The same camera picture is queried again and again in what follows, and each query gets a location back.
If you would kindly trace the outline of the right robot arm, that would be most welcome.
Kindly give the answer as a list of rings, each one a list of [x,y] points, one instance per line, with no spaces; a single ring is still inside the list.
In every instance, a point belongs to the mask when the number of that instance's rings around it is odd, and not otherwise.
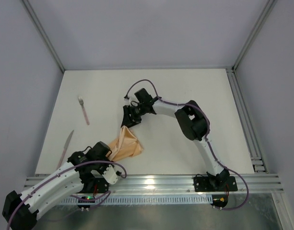
[[[198,104],[191,100],[187,103],[174,103],[163,100],[161,97],[152,97],[146,89],[142,88],[135,93],[137,102],[131,104],[129,97],[123,106],[123,120],[121,126],[128,128],[141,123],[145,114],[166,115],[176,118],[183,135],[195,143],[204,163],[210,186],[214,190],[223,188],[230,176],[229,170],[217,158],[211,146],[210,121]]]

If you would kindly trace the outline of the orange cloth napkin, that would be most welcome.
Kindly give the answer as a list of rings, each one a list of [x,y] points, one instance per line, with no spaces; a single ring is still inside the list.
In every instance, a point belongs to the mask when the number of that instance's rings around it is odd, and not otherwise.
[[[108,144],[110,151],[106,157],[111,161],[121,161],[135,157],[144,150],[136,135],[126,126],[122,126],[119,136]]]

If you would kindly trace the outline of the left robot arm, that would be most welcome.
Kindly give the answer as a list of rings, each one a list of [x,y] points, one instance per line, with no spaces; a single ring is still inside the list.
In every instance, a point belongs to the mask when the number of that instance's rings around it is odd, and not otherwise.
[[[96,171],[108,184],[117,182],[111,149],[98,142],[87,152],[74,152],[65,163],[38,184],[20,193],[7,194],[2,215],[9,230],[31,230],[49,209],[64,198],[80,192],[95,192],[99,186],[92,174]]]

